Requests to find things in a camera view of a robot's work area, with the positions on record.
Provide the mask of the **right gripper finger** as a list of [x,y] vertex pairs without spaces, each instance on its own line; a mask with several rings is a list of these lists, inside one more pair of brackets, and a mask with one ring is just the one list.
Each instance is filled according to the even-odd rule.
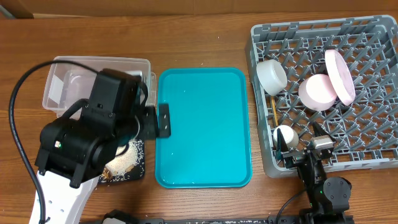
[[281,131],[281,129],[277,130],[277,145],[276,145],[277,151],[279,152],[288,152],[289,147],[287,146],[284,135]]
[[327,136],[328,133],[316,122],[312,123],[313,133],[315,137]]

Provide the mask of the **white cup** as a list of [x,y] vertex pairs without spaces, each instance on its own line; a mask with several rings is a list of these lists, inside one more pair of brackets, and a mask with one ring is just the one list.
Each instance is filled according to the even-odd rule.
[[297,147],[299,144],[299,136],[296,133],[295,130],[293,130],[290,126],[287,125],[280,125],[278,127],[275,128],[274,132],[273,132],[273,142],[274,145],[277,145],[277,131],[280,130],[285,143],[287,144],[288,147]]

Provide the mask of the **pink bowl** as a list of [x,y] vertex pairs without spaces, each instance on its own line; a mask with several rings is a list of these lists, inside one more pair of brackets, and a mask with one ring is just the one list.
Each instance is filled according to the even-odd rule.
[[303,81],[298,89],[303,105],[314,111],[325,111],[333,106],[336,92],[328,75],[316,74]]

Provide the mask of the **wooden chopstick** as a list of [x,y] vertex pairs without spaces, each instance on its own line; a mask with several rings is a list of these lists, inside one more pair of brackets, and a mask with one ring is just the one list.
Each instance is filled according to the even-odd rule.
[[277,118],[277,111],[276,111],[276,107],[275,107],[274,96],[271,96],[271,106],[272,106],[272,113],[274,115],[274,123],[275,123],[275,126],[278,127],[279,122],[278,122],[278,118]]

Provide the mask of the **white round plate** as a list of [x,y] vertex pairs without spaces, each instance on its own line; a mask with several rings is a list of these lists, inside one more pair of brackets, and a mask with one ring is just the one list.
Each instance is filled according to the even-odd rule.
[[348,106],[356,97],[353,79],[343,56],[337,50],[325,51],[325,65],[340,101]]

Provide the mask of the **grey bowl with food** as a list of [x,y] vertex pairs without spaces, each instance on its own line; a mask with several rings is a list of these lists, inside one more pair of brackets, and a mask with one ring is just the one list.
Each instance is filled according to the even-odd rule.
[[285,70],[282,64],[274,59],[259,62],[256,72],[261,86],[271,96],[276,96],[287,86]]

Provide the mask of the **food leftover piece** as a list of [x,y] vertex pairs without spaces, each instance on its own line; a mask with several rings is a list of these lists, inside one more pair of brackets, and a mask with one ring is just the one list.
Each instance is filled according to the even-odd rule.
[[111,171],[109,169],[107,169],[106,167],[104,168],[101,176],[102,176],[103,180],[106,182],[110,182],[113,178]]

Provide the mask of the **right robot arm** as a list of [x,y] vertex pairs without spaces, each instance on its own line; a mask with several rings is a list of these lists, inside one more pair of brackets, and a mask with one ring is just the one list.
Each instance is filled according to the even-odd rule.
[[[278,211],[274,223],[353,223],[352,216],[346,216],[352,185],[342,177],[327,177],[322,161],[333,155],[336,140],[318,123],[313,122],[315,137],[301,151],[290,151],[280,129],[275,133],[277,158],[286,168],[295,168],[303,182],[304,189],[286,201]],[[303,208],[296,216],[283,216],[282,212],[290,202],[307,194],[310,208]]]

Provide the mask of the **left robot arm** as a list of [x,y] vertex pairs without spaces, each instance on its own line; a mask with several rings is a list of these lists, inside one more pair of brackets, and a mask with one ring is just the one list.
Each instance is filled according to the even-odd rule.
[[76,100],[40,133],[36,191],[30,222],[78,223],[105,165],[134,138],[171,135],[169,106],[148,106],[139,75],[105,68],[89,98]]

